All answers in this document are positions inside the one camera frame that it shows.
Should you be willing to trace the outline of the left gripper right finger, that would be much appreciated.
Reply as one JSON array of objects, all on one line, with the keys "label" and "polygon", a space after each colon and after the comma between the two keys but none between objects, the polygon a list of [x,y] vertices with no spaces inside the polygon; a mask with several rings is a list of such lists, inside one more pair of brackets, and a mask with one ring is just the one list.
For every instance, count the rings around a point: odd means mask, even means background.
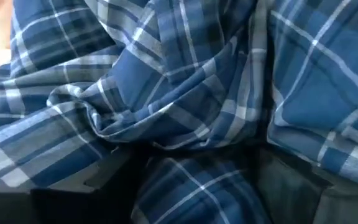
[{"label": "left gripper right finger", "polygon": [[256,187],[272,221],[358,224],[358,184],[284,152],[260,149]]}]

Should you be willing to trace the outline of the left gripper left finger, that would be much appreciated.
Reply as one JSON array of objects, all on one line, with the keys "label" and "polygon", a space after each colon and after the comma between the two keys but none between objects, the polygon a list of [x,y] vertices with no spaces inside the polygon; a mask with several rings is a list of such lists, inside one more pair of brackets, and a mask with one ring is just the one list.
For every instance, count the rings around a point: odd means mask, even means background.
[{"label": "left gripper left finger", "polygon": [[49,187],[0,187],[0,224],[129,223],[141,168],[141,155],[117,149]]}]

